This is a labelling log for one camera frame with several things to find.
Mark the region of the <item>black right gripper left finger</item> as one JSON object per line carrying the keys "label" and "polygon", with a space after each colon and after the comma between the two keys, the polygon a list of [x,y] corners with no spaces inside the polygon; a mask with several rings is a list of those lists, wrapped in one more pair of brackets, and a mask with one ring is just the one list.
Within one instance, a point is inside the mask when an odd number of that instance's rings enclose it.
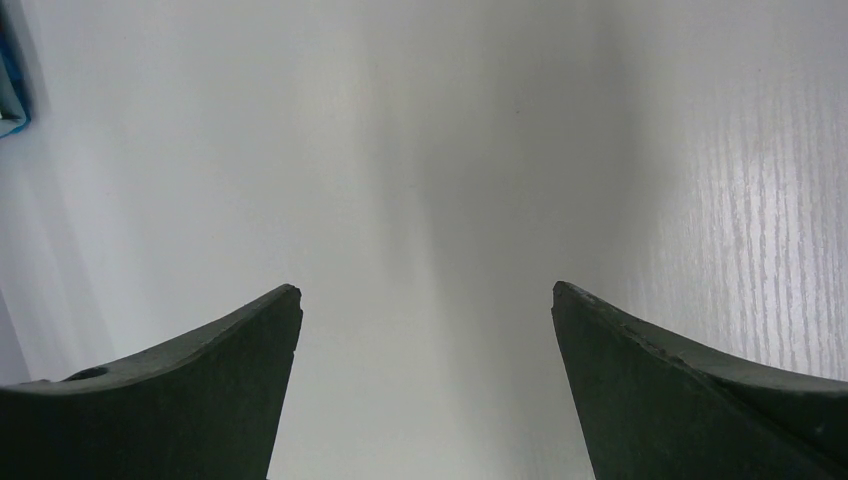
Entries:
{"label": "black right gripper left finger", "polygon": [[302,325],[283,285],[171,340],[1,391],[5,479],[264,479]]}

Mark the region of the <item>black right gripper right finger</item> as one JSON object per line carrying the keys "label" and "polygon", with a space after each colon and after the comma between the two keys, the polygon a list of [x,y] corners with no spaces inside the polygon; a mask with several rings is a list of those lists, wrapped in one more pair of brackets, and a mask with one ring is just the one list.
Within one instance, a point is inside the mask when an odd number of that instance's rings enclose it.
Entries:
{"label": "black right gripper right finger", "polygon": [[560,281],[553,324],[599,479],[843,479],[847,385],[745,360]]}

